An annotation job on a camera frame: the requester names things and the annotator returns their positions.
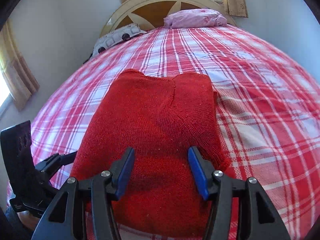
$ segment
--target headboard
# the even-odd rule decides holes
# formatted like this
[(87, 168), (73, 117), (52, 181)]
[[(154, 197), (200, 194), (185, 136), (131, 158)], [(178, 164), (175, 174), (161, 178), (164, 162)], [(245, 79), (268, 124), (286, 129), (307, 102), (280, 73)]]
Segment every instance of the headboard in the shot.
[[(223, 8), (213, 0), (127, 0), (110, 17), (100, 37), (130, 23), (137, 23), (142, 30), (152, 30), (164, 25), (164, 18), (180, 10), (208, 8), (223, 14)], [(236, 26), (227, 15), (228, 23)]]

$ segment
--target black circle on pillow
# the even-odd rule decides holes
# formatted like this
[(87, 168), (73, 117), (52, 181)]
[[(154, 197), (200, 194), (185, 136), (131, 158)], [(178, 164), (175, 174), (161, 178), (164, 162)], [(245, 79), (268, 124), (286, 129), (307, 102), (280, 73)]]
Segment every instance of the black circle on pillow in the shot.
[(101, 47), (100, 49), (98, 49), (98, 53), (100, 54), (100, 53), (104, 52), (105, 50), (106, 49), (104, 47)]
[(122, 35), (122, 40), (123, 40), (123, 41), (128, 41), (128, 40), (130, 40), (130, 35), (129, 35), (128, 33), (123, 34), (123, 35)]

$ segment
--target bedspread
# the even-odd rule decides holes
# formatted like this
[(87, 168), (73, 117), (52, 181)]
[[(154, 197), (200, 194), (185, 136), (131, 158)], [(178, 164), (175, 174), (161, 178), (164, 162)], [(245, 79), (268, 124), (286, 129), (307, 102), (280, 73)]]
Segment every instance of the bedspread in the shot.
[[(283, 52), (233, 26), (158, 28), (88, 61), (34, 119), (35, 163), (78, 150), (111, 83), (128, 68), (153, 77), (208, 75), (219, 94), (217, 122), (229, 172), (238, 179), (256, 177), (291, 238), (306, 235), (320, 215), (319, 85)], [(56, 173), (54, 187), (61, 187), (71, 166)], [(92, 235), (90, 214), (87, 224)], [(122, 239), (161, 239), (122, 225), (119, 230)], [(230, 237), (235, 236), (233, 219)]]

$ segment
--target pink pillow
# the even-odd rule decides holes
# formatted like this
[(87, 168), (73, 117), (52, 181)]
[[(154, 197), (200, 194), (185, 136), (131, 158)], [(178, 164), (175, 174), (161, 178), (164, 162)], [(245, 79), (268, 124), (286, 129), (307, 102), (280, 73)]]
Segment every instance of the pink pillow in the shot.
[(173, 29), (227, 26), (227, 19), (211, 9), (182, 10), (164, 18), (164, 26)]

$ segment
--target red knit fabric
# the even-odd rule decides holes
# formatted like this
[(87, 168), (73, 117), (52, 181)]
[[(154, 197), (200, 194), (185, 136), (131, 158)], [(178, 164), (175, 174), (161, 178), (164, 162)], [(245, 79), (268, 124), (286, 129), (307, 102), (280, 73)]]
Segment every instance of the red knit fabric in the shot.
[(71, 176), (107, 170), (128, 146), (135, 164), (125, 195), (113, 202), (116, 221), (171, 237), (202, 236), (210, 205), (201, 199), (188, 164), (197, 146), (225, 170), (208, 76), (184, 73), (153, 78), (126, 70), (113, 82), (84, 135)]

